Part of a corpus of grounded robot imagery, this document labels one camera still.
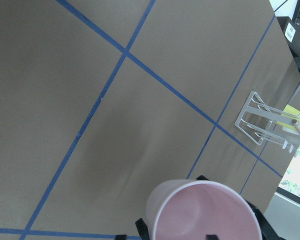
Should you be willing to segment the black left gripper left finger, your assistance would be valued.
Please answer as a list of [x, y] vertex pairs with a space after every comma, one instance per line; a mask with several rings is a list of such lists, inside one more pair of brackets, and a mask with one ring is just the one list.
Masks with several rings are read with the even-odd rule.
[[136, 226], [137, 232], [142, 240], [150, 240], [148, 226], [146, 225], [145, 221], [142, 218], [139, 218], [135, 222], [135, 226]]

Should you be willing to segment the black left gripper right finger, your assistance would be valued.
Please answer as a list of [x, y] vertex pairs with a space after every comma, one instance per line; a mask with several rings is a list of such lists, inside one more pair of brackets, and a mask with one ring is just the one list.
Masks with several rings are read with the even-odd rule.
[[[210, 181], [208, 178], [206, 178], [203, 175], [198, 176], [196, 178], [196, 180], [197, 181]], [[251, 202], [245, 200], [244, 198], [242, 198], [242, 199], [250, 207], [250, 209], [252, 210], [252, 212], [257, 220], [257, 223], [259, 225], [259, 233], [261, 234], [262, 240], [280, 240], [280, 236], [278, 236], [278, 234], [272, 228], [272, 226], [267, 221], [267, 219], [262, 214], [262, 212]], [[216, 234], [206, 234], [205, 240], [220, 240], [220, 238]]]

